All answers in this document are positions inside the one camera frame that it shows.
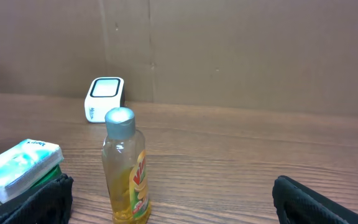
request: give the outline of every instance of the yellow label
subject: yellow label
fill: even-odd
[[[143,150],[137,158],[137,164],[129,175],[129,195],[134,218],[144,215],[149,206],[149,187],[146,174],[146,151]]]

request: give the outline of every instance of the brown cardboard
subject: brown cardboard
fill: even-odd
[[[132,101],[153,101],[149,2],[103,0],[108,73],[125,80]]]
[[[128,100],[358,115],[358,1],[0,0],[0,92],[104,75]]]
[[[85,97],[105,76],[99,4],[0,0],[0,92]]]
[[[156,102],[358,114],[358,1],[150,3]]]

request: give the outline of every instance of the wood grain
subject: wood grain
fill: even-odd
[[[149,223],[278,223],[287,175],[358,213],[358,117],[128,103],[145,134]],[[70,223],[111,223],[103,124],[83,99],[0,94],[0,153],[23,139],[61,146],[75,180]]]

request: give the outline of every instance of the white tissue package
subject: white tissue package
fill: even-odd
[[[59,145],[31,139],[0,154],[0,202],[25,192],[62,160]]]

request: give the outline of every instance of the white device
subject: white device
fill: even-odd
[[[124,80],[119,77],[100,77],[93,80],[85,98],[85,116],[89,122],[104,123],[106,113],[124,106]]]

